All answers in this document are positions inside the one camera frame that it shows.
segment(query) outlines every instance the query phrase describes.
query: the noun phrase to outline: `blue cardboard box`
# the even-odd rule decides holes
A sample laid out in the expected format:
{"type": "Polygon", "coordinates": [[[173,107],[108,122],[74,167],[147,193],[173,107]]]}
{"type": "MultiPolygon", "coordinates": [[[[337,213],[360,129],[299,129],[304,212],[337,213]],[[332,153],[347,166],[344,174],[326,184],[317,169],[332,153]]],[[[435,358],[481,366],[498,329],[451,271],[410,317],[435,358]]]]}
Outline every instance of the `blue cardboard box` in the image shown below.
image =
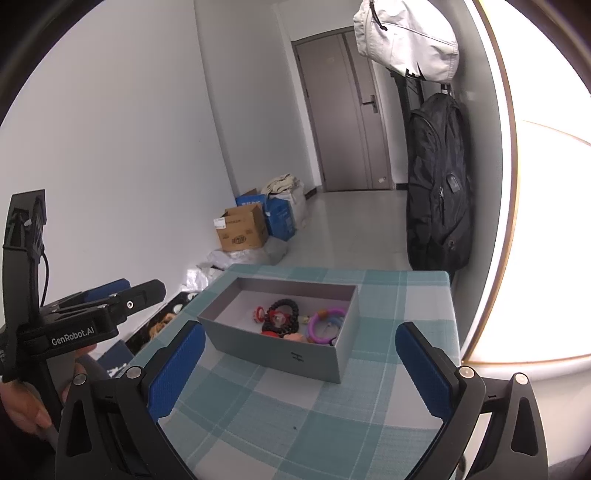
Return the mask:
{"type": "Polygon", "coordinates": [[[267,195],[258,194],[256,190],[251,190],[236,199],[236,205],[239,207],[251,203],[262,205],[267,229],[271,236],[287,242],[296,234],[296,227],[291,217],[291,206],[287,200],[268,198],[267,195]]]}

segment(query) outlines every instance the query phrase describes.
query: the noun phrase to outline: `blue gripper pad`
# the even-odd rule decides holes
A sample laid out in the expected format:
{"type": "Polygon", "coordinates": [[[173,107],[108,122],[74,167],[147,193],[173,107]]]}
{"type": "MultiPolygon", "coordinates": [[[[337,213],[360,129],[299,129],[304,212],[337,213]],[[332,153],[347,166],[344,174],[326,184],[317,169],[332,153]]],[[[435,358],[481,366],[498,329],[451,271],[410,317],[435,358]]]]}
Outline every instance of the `blue gripper pad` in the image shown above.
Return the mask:
{"type": "Polygon", "coordinates": [[[88,290],[84,296],[84,302],[88,303],[90,301],[105,299],[109,295],[113,295],[113,293],[119,293],[129,288],[131,288],[131,284],[126,279],[115,280],[114,282],[107,283],[107,285],[88,290]]]}
{"type": "Polygon", "coordinates": [[[148,390],[148,412],[154,421],[170,415],[195,365],[205,350],[205,330],[200,323],[186,333],[148,390]]]}
{"type": "Polygon", "coordinates": [[[406,325],[396,329],[396,351],[429,413],[444,422],[452,417],[452,387],[406,325]]]}

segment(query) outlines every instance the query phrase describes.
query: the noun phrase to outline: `folded cloth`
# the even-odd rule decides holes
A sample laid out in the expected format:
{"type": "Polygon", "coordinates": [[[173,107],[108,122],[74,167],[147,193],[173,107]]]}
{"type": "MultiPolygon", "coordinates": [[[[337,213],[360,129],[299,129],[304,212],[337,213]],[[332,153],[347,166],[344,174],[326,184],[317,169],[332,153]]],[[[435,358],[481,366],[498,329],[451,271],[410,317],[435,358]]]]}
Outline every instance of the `folded cloth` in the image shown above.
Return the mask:
{"type": "Polygon", "coordinates": [[[277,193],[289,192],[296,187],[297,178],[291,173],[286,173],[281,177],[271,180],[267,186],[265,186],[261,193],[263,195],[275,195],[277,193]]]}

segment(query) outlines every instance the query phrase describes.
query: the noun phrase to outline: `tablecloth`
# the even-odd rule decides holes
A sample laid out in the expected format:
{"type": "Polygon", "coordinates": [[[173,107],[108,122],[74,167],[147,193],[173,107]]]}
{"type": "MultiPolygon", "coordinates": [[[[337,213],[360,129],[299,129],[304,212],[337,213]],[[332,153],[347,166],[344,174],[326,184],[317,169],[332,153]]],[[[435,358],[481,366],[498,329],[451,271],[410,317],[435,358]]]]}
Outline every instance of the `tablecloth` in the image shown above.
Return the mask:
{"type": "Polygon", "coordinates": [[[341,271],[235,265],[134,359],[144,366],[237,276],[359,286],[359,332],[340,385],[264,368],[207,343],[170,416],[172,445],[200,480],[397,480],[441,421],[429,415],[394,346],[412,320],[459,365],[443,272],[341,271]]]}

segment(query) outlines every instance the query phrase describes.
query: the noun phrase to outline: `purple bracelet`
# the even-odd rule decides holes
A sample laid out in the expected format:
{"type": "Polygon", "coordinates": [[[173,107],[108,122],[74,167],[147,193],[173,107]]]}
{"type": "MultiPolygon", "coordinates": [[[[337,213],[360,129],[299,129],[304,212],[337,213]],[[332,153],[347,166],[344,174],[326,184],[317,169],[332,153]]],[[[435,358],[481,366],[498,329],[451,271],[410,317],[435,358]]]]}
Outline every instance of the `purple bracelet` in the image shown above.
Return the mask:
{"type": "Polygon", "coordinates": [[[320,338],[314,334],[314,327],[316,323],[321,320],[326,320],[329,317],[343,317],[347,315],[347,312],[343,309],[328,309],[328,310],[321,310],[313,315],[310,319],[310,323],[308,324],[308,338],[312,340],[314,343],[318,343],[319,345],[328,345],[333,339],[332,338],[320,338]]]}

